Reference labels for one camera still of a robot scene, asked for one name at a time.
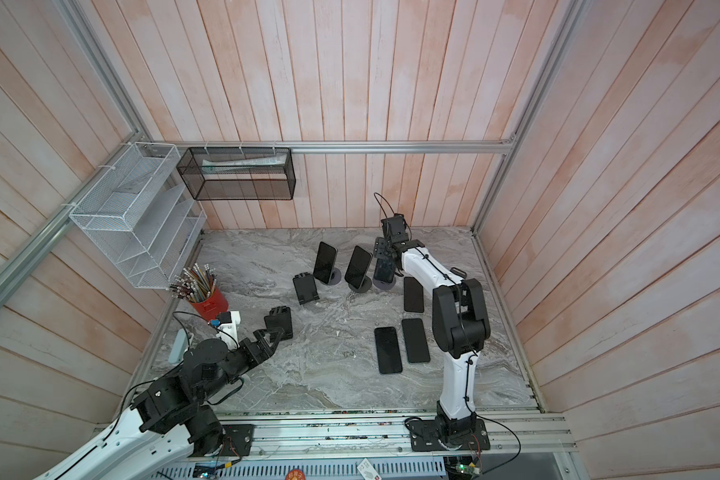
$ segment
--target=phone screen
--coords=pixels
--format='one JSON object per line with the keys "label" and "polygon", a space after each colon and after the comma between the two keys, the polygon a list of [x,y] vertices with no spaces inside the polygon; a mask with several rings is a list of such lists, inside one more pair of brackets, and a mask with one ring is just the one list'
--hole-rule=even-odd
{"label": "phone screen", "polygon": [[411,313],[424,312],[424,288],[412,276],[403,279],[403,310]]}
{"label": "phone screen", "polygon": [[403,339],[408,363],[429,362],[427,333],[424,331],[422,319],[403,319]]}
{"label": "phone screen", "polygon": [[402,372],[403,360],[400,358],[397,330],[393,326],[381,326],[373,334],[376,338],[378,371],[382,374]]}
{"label": "phone screen", "polygon": [[352,252],[352,258],[349,259],[347,273],[344,274],[344,280],[355,288],[360,288],[365,272],[371,264],[371,254],[360,246],[355,245],[355,251]]}
{"label": "phone screen", "polygon": [[331,280],[331,272],[333,272],[335,262],[336,249],[326,242],[320,242],[317,247],[317,258],[315,259],[315,269],[312,275],[317,280],[327,284]]}
{"label": "phone screen", "polygon": [[392,283],[394,280],[394,262],[384,258],[377,258],[373,277],[379,282]]}

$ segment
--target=white wire mesh organizer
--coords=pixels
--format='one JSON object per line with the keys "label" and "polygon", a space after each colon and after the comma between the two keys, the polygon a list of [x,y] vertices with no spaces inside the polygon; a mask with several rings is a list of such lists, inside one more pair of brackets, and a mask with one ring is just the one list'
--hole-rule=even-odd
{"label": "white wire mesh organizer", "polygon": [[184,185],[160,191],[178,161],[175,145],[133,144],[70,214],[138,288],[167,288],[206,220],[201,206],[191,216]]}

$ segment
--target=sticker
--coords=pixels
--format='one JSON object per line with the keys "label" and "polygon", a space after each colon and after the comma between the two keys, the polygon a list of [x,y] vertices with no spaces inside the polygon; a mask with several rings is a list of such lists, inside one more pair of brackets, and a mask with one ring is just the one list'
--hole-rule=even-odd
{"label": "sticker", "polygon": [[376,469],[371,465],[367,458],[364,458],[358,465],[358,472],[365,480],[382,480],[381,475],[376,472]]}
{"label": "sticker", "polygon": [[288,472],[288,475],[286,475],[286,480],[306,480],[306,476],[304,476],[304,472],[296,469]]}

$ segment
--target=round phone stand base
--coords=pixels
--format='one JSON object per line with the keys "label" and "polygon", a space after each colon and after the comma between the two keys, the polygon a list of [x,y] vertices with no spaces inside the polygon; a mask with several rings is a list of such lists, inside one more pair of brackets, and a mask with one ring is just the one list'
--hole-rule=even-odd
{"label": "round phone stand base", "polygon": [[342,271],[334,266],[333,271],[331,272],[331,279],[328,280],[327,285],[330,285],[330,286],[338,285],[338,283],[341,281],[342,281]]}
{"label": "round phone stand base", "polygon": [[392,282],[390,282],[390,283],[382,282],[382,281],[376,280],[376,279],[373,279],[373,280],[372,280],[373,285],[374,285],[376,288],[378,288],[379,290],[381,290],[382,292],[387,292],[387,291],[389,291],[389,290],[392,290],[392,288],[394,287],[394,284],[397,283],[397,282],[398,282],[398,276],[397,276],[397,275],[395,275],[395,276],[392,278]]}
{"label": "round phone stand base", "polygon": [[355,288],[349,283],[347,283],[347,286],[351,291],[355,293],[365,293],[371,289],[371,284],[371,279],[369,279],[368,276],[364,276],[362,279],[362,283],[360,284],[360,288]]}

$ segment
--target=white label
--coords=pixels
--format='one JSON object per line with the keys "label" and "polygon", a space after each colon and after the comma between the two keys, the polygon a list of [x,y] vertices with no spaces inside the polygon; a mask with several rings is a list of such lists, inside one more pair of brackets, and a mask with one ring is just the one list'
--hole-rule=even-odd
{"label": "white label", "polygon": [[364,458],[358,465],[358,472],[365,480],[382,480],[381,475],[376,472],[376,469],[371,465],[367,458]]}

